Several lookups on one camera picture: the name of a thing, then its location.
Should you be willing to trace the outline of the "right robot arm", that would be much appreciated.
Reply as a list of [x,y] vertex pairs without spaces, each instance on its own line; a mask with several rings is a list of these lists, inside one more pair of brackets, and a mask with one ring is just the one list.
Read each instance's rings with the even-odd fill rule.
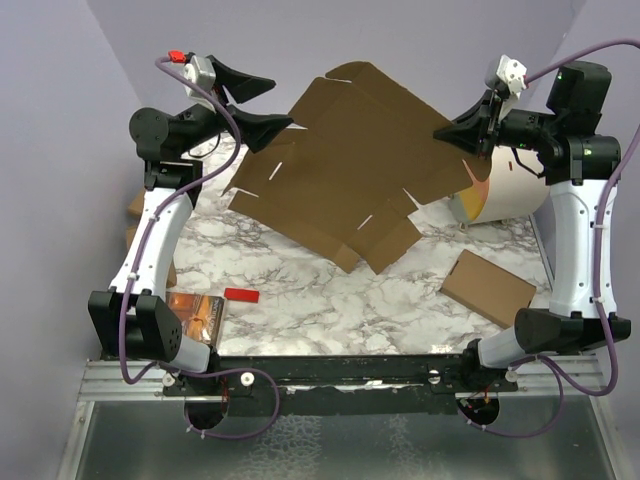
[[555,215],[556,266],[549,306],[523,308],[512,327],[470,344],[475,357],[460,365],[459,378],[472,391],[491,384],[495,369],[527,357],[613,349],[631,333],[630,321],[617,314],[609,258],[621,147],[616,138],[596,132],[611,74],[585,61],[571,61],[554,71],[547,112],[519,110],[514,105],[528,86],[527,69],[501,56],[489,69],[480,100],[433,134],[483,159],[498,146],[514,155],[535,152]]

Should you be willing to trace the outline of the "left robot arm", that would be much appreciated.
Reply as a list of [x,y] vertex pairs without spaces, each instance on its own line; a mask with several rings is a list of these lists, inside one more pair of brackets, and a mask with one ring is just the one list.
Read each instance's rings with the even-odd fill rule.
[[173,50],[156,67],[180,82],[192,106],[178,114],[145,107],[129,133],[144,163],[143,211],[122,266],[88,312],[102,349],[120,362],[128,384],[139,381],[128,360],[147,360],[186,374],[195,392],[220,385],[212,347],[189,338],[166,303],[166,282],[180,234],[202,185],[229,168],[242,147],[257,153],[292,123],[288,115],[251,114],[239,106],[270,90],[272,79],[232,69],[212,55]]

